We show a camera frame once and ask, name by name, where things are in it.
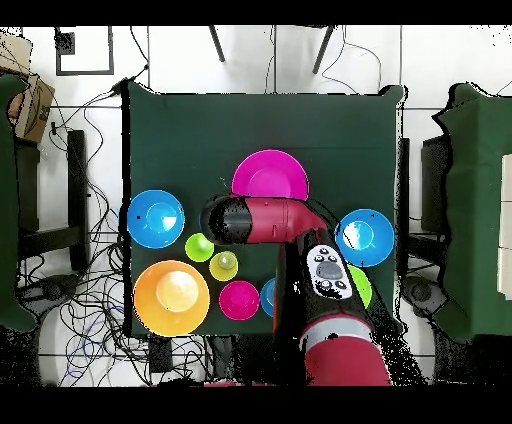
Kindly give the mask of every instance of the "button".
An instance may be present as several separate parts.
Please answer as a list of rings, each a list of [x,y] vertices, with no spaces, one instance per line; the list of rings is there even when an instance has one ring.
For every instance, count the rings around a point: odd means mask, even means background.
[[[338,264],[334,262],[322,262],[316,269],[316,275],[322,280],[340,280],[343,278],[343,272]]]

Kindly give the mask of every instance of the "green cup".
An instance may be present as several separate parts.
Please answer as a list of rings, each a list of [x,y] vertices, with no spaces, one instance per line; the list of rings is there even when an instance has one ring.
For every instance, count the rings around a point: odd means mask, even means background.
[[[191,235],[185,243],[185,253],[194,262],[205,262],[213,255],[215,245],[203,233]]]
[[[366,309],[372,300],[372,285],[362,269],[356,268],[350,264],[347,264],[347,266],[350,270],[350,274],[352,275],[352,279],[354,280],[354,284],[357,287],[359,296],[361,296],[361,300],[363,301],[363,305]]]

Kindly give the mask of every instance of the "black chair leg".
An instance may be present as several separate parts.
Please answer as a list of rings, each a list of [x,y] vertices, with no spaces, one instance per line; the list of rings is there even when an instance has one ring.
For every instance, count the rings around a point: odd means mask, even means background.
[[[217,30],[215,29],[215,25],[208,25],[210,28],[210,32],[212,34],[213,42],[215,44],[215,48],[217,49],[217,54],[219,55],[219,60],[221,62],[225,62],[224,53],[222,53],[222,47],[220,46],[219,36],[217,35]]]
[[[320,68],[320,64],[322,63],[322,59],[324,58],[325,50],[327,49],[327,44],[329,44],[329,40],[331,39],[332,32],[334,31],[334,26],[329,25],[327,27],[327,31],[324,36],[324,41],[322,41],[322,45],[320,46],[320,51],[318,52],[318,56],[316,58],[315,67],[313,68],[313,73],[318,73],[318,68]]]

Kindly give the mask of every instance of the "green tablecloth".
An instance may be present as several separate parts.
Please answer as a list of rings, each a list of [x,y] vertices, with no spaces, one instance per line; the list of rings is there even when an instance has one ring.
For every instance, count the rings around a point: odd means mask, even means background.
[[[237,165],[249,154],[279,149],[301,162],[310,182],[310,198],[337,217],[373,208],[393,222],[397,105],[403,88],[380,96],[153,94],[128,84],[123,106],[123,143],[129,143],[131,196],[148,189],[175,195],[185,210],[185,229],[165,249],[132,242],[131,281],[151,264],[168,259],[191,263],[184,244],[199,232],[199,214],[212,195],[230,189]],[[277,245],[228,247],[239,258],[237,279],[261,289],[275,276]],[[226,283],[215,281],[208,262],[191,263],[205,277],[211,305],[196,334],[270,333],[271,319],[260,308],[247,321],[224,317],[218,296]],[[393,303],[393,255],[369,268],[369,278],[388,308]],[[135,314],[132,334],[146,334]]]
[[[497,291],[501,161],[512,153],[511,119],[511,98],[486,96],[469,84],[452,87],[439,116],[453,148],[446,177],[452,241],[443,279],[452,300],[435,319],[459,342],[512,335],[512,302]]]

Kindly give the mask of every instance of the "power outlet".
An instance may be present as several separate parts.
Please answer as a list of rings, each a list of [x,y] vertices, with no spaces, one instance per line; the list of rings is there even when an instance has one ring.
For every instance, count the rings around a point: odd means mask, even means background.
[[[75,54],[75,33],[57,32],[55,34],[55,48],[59,55]]]

